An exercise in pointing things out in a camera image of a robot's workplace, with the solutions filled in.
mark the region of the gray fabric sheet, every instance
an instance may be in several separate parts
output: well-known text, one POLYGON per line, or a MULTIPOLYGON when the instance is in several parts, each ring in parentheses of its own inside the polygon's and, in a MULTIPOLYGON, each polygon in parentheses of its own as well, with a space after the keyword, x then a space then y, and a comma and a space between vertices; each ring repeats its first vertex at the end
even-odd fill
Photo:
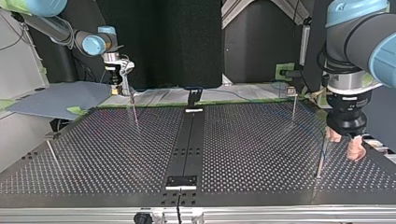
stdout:
POLYGON ((88 110, 98 106, 110 96, 110 87, 91 82, 61 83, 50 86, 7 108, 7 111, 36 115, 54 119, 78 118, 67 111, 68 107, 79 106, 88 110))

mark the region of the black bracket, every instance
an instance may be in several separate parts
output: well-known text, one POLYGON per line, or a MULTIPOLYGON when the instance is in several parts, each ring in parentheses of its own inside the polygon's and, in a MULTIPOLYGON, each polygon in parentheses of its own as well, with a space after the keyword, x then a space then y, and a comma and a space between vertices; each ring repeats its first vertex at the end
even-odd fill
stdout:
POLYGON ((197 176, 169 176, 166 190, 197 190, 197 176))
POLYGON ((189 104, 186 108, 186 113, 196 113, 204 111, 200 106, 196 104, 201 100, 203 89, 190 90, 189 104))

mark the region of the wire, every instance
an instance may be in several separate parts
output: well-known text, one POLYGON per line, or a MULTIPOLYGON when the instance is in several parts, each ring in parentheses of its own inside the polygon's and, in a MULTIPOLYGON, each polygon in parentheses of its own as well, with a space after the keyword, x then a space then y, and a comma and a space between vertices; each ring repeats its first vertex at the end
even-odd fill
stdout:
POLYGON ((326 50, 326 43, 324 44, 322 50, 318 53, 317 55, 317 64, 320 67, 320 69, 322 69, 323 71, 329 73, 329 74, 337 74, 337 75, 342 75, 342 74, 351 74, 351 73, 357 73, 360 72, 361 69, 355 65, 353 65, 352 63, 348 63, 348 62, 341 62, 338 60, 335 60, 334 58, 332 58, 326 50), (334 65, 332 66, 332 68, 330 68, 329 66, 326 67, 324 65, 324 63, 322 63, 321 61, 321 55, 324 55, 324 57, 334 63, 334 65), (336 67, 336 65, 341 65, 341 66, 351 66, 349 68, 343 68, 343 67, 336 67))
POLYGON ((21 35, 20 35, 20 37, 18 38, 17 41, 15 41, 13 44, 10 44, 10 45, 8 45, 8 46, 6 46, 6 47, 0 48, 0 51, 1 51, 1 50, 4 50, 4 49, 12 48, 12 47, 14 47, 15 45, 17 45, 18 43, 20 43, 20 41, 21 41, 22 38, 23 38, 23 35, 24 35, 24 30, 22 30, 22 33, 21 33, 21 35))
POLYGON ((99 83, 103 82, 103 78, 105 77, 106 72, 107 72, 107 70, 105 69, 105 71, 103 71, 103 74, 102 74, 102 77, 100 78, 100 82, 99 83))
MULTIPOLYGON (((18 31, 14 28, 14 26, 12 26, 12 24, 7 20, 7 18, 5 16, 3 16, 3 14, 0 13, 0 17, 8 25, 9 29, 11 29, 17 36, 20 35, 20 33, 18 33, 18 31)), ((25 44, 29 44, 30 45, 28 40, 23 39, 23 42, 25 44)))
POLYGON ((90 76, 90 78, 92 79, 93 82, 97 82, 96 76, 93 74, 93 71, 91 70, 90 67, 88 67, 87 65, 84 64, 84 62, 82 62, 79 58, 77 58, 76 56, 72 55, 73 58, 76 60, 76 62, 78 63, 79 66, 82 67, 82 69, 84 69, 84 81, 87 81, 87 76, 90 76))
POLYGON ((67 28, 69 29, 69 32, 70 32, 70 36, 65 41, 58 41, 58 40, 55 40, 54 38, 52 38, 51 40, 56 44, 59 44, 61 46, 67 46, 69 49, 73 49, 75 46, 75 42, 76 42, 74 29, 73 29, 72 25, 70 24, 70 22, 68 22, 62 18, 59 18, 59 17, 58 17, 58 19, 61 20, 67 26, 67 28))

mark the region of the small green object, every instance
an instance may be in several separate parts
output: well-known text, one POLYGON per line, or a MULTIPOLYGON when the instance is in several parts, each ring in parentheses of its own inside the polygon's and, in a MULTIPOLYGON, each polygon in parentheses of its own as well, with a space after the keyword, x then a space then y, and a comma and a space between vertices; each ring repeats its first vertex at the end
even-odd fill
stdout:
POLYGON ((374 78, 369 73, 366 73, 363 77, 363 86, 371 85, 374 82, 374 78))
POLYGON ((275 79, 276 80, 284 80, 284 81, 292 81, 291 77, 285 77, 280 75, 280 71, 286 70, 286 71, 293 71, 294 70, 294 63, 282 63, 282 64, 277 64, 276 65, 276 75, 275 79))
POLYGON ((324 91, 321 95, 318 96, 318 106, 325 107, 328 105, 329 103, 327 103, 327 93, 326 91, 324 91))
POLYGON ((72 113, 72 114, 80 115, 80 116, 86 115, 86 114, 88 113, 87 110, 83 110, 83 109, 81 109, 81 107, 79 107, 79 106, 67 107, 67 111, 69 111, 69 112, 72 113))
POLYGON ((0 0, 0 7, 8 11, 32 15, 27 7, 26 0, 0 0))
POLYGON ((16 101, 13 100, 0 100, 0 111, 6 109, 7 107, 15 104, 16 101))

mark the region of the green tape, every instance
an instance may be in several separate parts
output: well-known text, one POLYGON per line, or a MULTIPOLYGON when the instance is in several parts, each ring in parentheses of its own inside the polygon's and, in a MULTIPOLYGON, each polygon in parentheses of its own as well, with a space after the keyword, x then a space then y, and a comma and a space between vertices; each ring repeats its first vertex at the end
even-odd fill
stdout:
POLYGON ((15 104, 16 101, 13 100, 0 100, 0 111, 6 109, 7 107, 15 104))
POLYGON ((81 107, 79 107, 79 106, 67 107, 67 111, 69 111, 69 112, 72 113, 72 114, 80 115, 80 116, 86 115, 86 114, 88 113, 87 110, 83 110, 83 109, 81 109, 81 107))
POLYGON ((282 64, 277 64, 276 65, 276 74, 275 74, 275 79, 276 80, 284 80, 284 81, 292 81, 291 77, 285 77, 280 75, 280 71, 286 70, 286 71, 293 71, 294 70, 294 63, 282 63, 282 64))
POLYGON ((27 7, 26 0, 0 0, 0 7, 8 11, 32 15, 27 7))

